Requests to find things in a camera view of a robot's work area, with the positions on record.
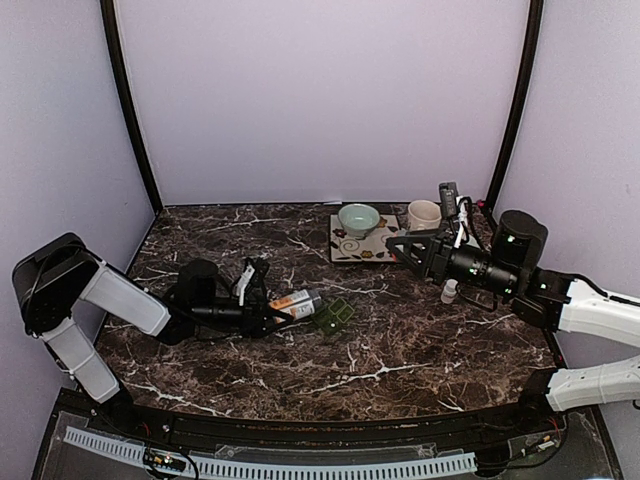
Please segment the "celadon bowl on plate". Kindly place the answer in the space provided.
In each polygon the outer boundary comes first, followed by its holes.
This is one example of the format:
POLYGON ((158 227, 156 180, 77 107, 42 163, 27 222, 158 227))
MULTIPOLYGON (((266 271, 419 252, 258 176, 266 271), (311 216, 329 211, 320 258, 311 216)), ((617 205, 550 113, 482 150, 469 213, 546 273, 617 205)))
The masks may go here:
POLYGON ((361 203, 345 205, 338 212, 338 220, 344 231, 356 239, 366 238, 377 228, 380 219, 374 207, 361 203))

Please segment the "left black frame post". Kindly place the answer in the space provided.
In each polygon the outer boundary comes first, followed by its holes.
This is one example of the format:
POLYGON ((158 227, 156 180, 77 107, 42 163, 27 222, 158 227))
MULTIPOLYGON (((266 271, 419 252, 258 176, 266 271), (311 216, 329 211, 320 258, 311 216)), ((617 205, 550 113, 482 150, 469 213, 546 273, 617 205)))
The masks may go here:
POLYGON ((147 199, 154 215, 157 216, 164 209, 164 205, 152 171, 151 162, 144 144, 142 130, 139 124, 136 107, 134 105, 134 98, 129 83, 124 50, 116 18, 116 2, 113 0, 100 0, 99 4, 104 36, 120 109, 147 199))

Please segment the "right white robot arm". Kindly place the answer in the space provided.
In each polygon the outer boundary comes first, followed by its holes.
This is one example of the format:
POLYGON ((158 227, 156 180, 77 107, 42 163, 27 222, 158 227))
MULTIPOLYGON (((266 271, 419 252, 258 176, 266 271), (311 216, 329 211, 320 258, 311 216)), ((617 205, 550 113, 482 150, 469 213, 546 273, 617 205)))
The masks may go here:
MULTIPOLYGON (((456 245, 443 229, 398 234, 386 241, 391 255, 435 285, 446 280, 489 292, 525 323, 548 332, 584 333, 639 344, 639 301, 598 287, 579 274, 539 267, 548 230, 531 215, 505 211, 490 251, 456 245)), ((551 412, 639 401, 639 359, 582 369, 535 371, 523 388, 510 424, 534 432, 551 412)))

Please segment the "floral square ceramic plate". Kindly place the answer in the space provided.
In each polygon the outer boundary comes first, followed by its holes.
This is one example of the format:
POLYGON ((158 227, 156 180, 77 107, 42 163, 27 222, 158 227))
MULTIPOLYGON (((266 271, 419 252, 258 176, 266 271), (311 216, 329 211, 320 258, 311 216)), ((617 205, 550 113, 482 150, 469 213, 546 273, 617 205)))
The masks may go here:
POLYGON ((394 263, 395 257, 388 251, 386 240, 400 230, 397 215, 382 214, 378 227, 364 239, 349 236, 338 220, 329 221, 329 260, 332 263, 394 263))

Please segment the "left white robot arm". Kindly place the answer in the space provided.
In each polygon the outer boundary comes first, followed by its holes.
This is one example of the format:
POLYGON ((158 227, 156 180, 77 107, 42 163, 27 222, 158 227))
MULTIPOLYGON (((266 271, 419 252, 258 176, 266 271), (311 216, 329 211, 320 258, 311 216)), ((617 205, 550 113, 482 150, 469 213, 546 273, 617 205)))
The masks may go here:
POLYGON ((20 260, 12 271, 25 331, 42 340, 89 398, 104 404, 101 417, 120 436, 141 427, 126 389, 73 318, 79 302, 91 304, 165 345, 195 336, 201 327, 263 338, 293 321, 267 298, 269 265, 248 258, 234 281, 198 258, 184 265, 164 295, 143 288, 66 233, 20 260))

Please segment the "right black frame post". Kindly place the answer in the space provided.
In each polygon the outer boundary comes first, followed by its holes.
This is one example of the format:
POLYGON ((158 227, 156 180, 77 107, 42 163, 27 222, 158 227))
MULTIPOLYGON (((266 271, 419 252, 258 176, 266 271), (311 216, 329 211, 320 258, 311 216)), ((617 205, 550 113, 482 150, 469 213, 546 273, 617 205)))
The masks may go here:
POLYGON ((543 0, 531 0, 529 2, 522 53, 511 106, 494 171, 484 200, 484 206, 489 212, 495 210, 515 148, 534 69, 544 4, 543 0))

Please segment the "black front rail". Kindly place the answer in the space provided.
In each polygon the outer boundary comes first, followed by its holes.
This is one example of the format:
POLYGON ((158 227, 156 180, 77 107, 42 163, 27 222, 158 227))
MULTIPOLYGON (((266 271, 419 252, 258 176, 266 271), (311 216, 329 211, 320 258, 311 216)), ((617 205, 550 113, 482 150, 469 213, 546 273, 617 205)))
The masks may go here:
POLYGON ((288 422, 225 418, 134 405, 141 422, 135 430, 168 445, 211 449, 230 444, 255 447, 373 448, 434 443, 467 449, 502 445, 524 435, 566 434, 570 414, 532 417, 518 423, 516 404, 470 413, 380 421, 288 422))

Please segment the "large grey-capped pill bottle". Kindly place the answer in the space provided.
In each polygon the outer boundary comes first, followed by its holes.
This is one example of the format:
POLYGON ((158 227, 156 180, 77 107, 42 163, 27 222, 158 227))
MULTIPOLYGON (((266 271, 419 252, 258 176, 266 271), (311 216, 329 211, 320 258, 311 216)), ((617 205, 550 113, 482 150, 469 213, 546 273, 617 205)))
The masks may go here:
POLYGON ((323 300, 317 290, 304 289, 274 300, 269 306, 289 314, 294 320, 300 320, 317 313, 322 304, 323 300))

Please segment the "green weekly pill organizer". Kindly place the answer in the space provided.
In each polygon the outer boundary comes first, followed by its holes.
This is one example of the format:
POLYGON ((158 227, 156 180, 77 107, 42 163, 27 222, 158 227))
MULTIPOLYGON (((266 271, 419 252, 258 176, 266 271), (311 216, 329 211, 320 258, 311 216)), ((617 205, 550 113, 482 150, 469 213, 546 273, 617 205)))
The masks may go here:
POLYGON ((330 336, 344 329, 355 309, 343 298, 337 298, 313 315, 312 322, 324 335, 330 336))

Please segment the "cream ceramic mug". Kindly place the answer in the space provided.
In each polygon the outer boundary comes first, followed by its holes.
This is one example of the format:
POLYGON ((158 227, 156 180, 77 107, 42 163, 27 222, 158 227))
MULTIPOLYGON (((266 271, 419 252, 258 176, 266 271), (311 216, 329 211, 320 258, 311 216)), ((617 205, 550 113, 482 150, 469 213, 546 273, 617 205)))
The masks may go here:
POLYGON ((435 230, 441 225, 440 206, 429 200, 414 200, 407 208, 410 231, 435 230))

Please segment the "small white pill bottle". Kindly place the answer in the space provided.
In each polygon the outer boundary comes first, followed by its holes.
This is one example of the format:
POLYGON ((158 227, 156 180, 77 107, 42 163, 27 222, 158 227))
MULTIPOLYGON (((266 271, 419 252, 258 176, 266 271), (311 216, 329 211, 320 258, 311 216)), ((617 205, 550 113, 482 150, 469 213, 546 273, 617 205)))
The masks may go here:
POLYGON ((454 279, 448 279, 444 285, 441 292, 441 301, 444 304, 452 304, 457 296, 457 285, 458 282, 454 279))

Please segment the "black frame post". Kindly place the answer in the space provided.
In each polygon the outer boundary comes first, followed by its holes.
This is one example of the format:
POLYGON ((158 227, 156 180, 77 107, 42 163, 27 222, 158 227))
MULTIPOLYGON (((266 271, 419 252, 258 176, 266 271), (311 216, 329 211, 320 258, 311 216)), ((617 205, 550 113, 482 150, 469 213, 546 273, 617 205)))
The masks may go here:
POLYGON ((139 124, 136 107, 134 105, 134 98, 129 83, 124 50, 116 18, 116 2, 113 0, 100 0, 99 4, 104 36, 120 109, 147 199, 154 215, 157 216, 164 209, 164 205, 152 171, 151 162, 144 144, 142 130, 139 124))
POLYGON ((484 200, 484 206, 489 212, 495 210, 515 148, 534 69, 544 4, 543 0, 531 0, 529 2, 522 53, 511 106, 494 171, 484 200))

